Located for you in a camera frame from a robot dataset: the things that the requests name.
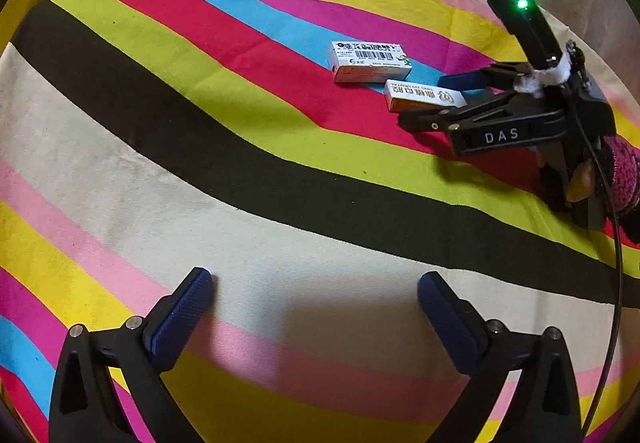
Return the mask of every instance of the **barcode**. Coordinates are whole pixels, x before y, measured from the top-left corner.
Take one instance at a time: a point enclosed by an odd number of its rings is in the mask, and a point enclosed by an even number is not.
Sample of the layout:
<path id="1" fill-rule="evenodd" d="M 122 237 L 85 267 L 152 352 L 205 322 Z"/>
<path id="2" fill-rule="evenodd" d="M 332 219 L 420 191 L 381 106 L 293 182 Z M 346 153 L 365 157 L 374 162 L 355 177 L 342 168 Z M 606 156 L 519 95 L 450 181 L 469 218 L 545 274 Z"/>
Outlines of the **barcode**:
<path id="1" fill-rule="evenodd" d="M 361 51 L 359 49 L 355 50 L 356 57 L 358 58 L 380 58 L 386 60 L 393 60 L 394 56 L 390 53 L 386 53 L 384 51 Z"/>

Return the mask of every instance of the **cream stripe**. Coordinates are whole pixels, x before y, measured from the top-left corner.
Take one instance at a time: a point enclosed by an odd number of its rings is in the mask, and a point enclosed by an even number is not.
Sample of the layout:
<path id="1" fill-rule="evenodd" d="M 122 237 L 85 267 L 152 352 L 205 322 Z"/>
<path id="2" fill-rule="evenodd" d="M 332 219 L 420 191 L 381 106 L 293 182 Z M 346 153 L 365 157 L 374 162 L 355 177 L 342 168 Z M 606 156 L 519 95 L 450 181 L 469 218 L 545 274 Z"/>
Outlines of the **cream stripe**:
<path id="1" fill-rule="evenodd" d="M 222 321 L 347 365 L 429 373 L 433 334 L 415 305 L 415 283 L 430 265 L 258 218 L 204 195 L 98 127 L 9 48 L 0 65 L 0 87 L 11 98 L 1 113 L 0 153 L 66 216 L 168 289 L 186 268 L 212 269 L 221 277 Z M 577 371 L 602 365 L 610 305 L 442 271 L 486 317 L 521 331 L 558 325 Z M 636 324 L 625 316 L 625 352 L 640 347 Z M 452 376 L 450 368 L 436 369 L 443 372 Z"/>

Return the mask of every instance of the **cyan stripe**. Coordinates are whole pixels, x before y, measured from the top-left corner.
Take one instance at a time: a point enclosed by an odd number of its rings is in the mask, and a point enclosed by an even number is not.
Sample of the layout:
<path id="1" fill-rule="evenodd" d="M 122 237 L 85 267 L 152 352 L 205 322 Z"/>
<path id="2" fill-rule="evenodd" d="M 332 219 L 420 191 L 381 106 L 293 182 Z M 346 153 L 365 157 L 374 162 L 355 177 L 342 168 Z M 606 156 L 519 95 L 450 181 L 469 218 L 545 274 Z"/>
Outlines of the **cyan stripe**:
<path id="1" fill-rule="evenodd" d="M 27 335 L 1 315 L 0 366 L 20 379 L 48 419 L 55 369 Z"/>
<path id="2" fill-rule="evenodd" d="M 332 40 L 357 40 L 275 10 L 258 0 L 205 1 L 326 69 L 329 69 L 327 51 Z M 412 70 L 407 77 L 408 81 L 436 85 L 443 74 L 415 59 L 410 61 Z M 384 92 L 382 85 L 371 87 Z"/>

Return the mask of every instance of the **blue gripper pad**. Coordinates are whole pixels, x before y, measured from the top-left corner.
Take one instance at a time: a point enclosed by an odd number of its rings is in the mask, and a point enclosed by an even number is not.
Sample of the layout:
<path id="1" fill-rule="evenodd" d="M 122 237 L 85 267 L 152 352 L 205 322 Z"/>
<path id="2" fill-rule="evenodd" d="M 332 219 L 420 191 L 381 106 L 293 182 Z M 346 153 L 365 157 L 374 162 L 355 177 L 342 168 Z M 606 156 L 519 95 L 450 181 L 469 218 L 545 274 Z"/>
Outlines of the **blue gripper pad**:
<path id="1" fill-rule="evenodd" d="M 471 375 L 489 343 L 484 319 L 471 303 L 458 298 L 437 271 L 420 277 L 418 302 L 458 372 Z"/>
<path id="2" fill-rule="evenodd" d="M 178 288 L 171 295 L 162 297 L 146 316 L 142 341 L 151 365 L 158 373 L 174 367 L 196 324 L 209 308 L 213 295 L 211 274 L 195 267 Z"/>
<path id="3" fill-rule="evenodd" d="M 438 79 L 438 87 L 456 91 L 470 91 L 487 87 L 489 79 L 482 71 L 470 71 L 460 75 L 444 75 Z"/>

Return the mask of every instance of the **striped tablecloth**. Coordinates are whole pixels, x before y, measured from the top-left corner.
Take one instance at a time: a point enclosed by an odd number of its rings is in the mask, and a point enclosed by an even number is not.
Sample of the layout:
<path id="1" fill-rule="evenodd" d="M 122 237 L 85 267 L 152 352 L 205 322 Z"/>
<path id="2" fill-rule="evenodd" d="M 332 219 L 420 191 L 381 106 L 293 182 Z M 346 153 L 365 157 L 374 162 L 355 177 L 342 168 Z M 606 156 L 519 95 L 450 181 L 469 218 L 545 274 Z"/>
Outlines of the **striped tablecloth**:
<path id="1" fill-rule="evenodd" d="M 401 131 L 381 88 L 332 83 L 328 44 L 353 39 L 401 43 L 422 83 L 524 59 L 484 0 L 48 0 L 29 14 L 0 59 L 0 378 L 40 443 L 66 329 L 144 315 L 193 266 L 219 276 L 215 309 L 164 379 L 207 442 L 424 441 L 465 384 L 415 298 L 434 268 L 487 318 L 561 328 L 586 412 L 616 292 L 610 226 L 552 214 L 531 150 L 456 160 L 442 134 Z M 638 105 L 578 42 L 640 146 Z M 590 441 L 640 375 L 626 239 L 624 257 L 628 309 Z"/>

